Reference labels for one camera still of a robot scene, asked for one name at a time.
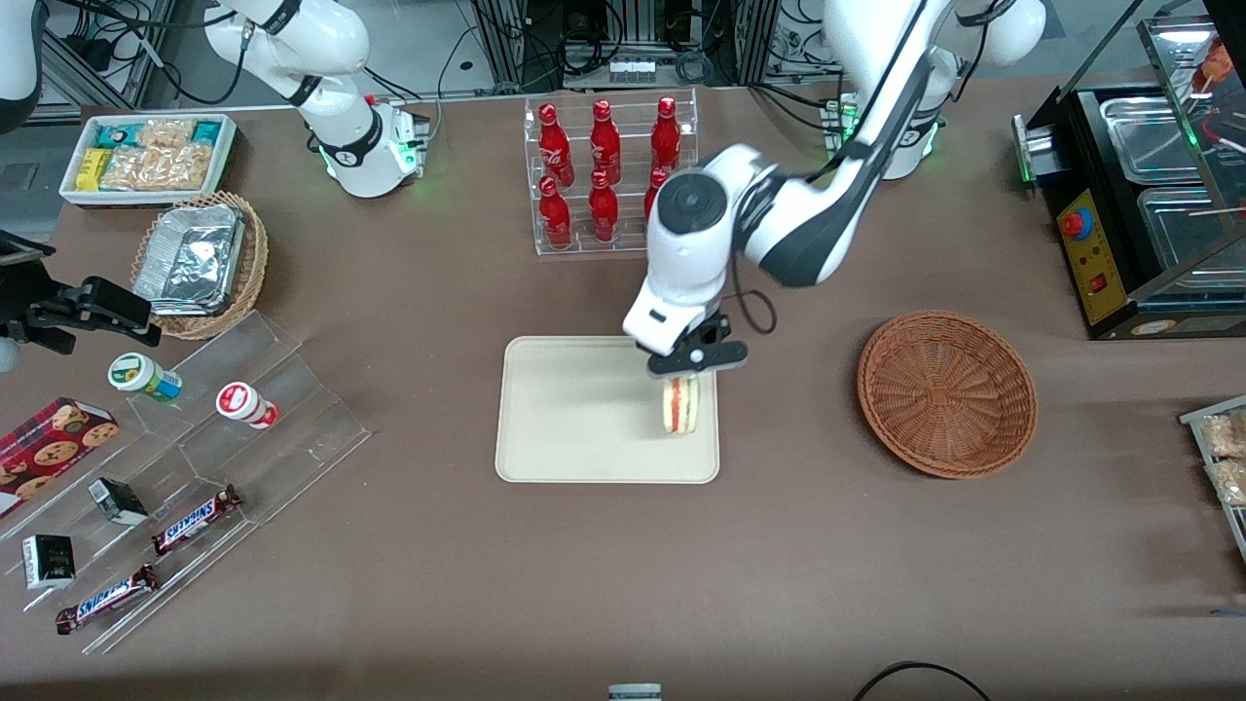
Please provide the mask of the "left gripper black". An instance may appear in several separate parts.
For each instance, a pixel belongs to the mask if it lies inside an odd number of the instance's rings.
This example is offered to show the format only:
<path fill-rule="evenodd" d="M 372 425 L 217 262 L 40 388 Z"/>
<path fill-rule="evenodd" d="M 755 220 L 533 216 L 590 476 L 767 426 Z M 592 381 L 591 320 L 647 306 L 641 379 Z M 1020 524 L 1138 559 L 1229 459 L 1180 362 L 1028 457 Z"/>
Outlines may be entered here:
<path fill-rule="evenodd" d="M 728 371 L 748 364 L 745 342 L 731 342 L 731 322 L 721 313 L 711 314 L 694 331 L 682 339 L 680 354 L 648 359 L 650 379 L 675 379 L 708 371 Z"/>

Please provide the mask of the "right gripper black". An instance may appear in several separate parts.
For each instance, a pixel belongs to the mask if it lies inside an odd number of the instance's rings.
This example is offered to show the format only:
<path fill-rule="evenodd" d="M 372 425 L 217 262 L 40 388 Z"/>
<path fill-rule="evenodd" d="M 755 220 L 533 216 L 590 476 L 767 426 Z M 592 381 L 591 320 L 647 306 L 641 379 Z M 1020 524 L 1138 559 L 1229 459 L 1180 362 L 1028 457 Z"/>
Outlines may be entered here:
<path fill-rule="evenodd" d="M 59 293 L 62 316 L 39 316 L 31 322 L 27 308 Z M 151 322 L 152 305 L 136 293 L 103 276 L 86 276 L 65 288 L 45 270 L 44 261 L 21 261 L 1 266 L 1 337 L 17 345 L 34 345 L 54 354 L 74 354 L 78 331 L 108 331 L 133 339 L 145 347 L 158 347 L 159 325 Z"/>

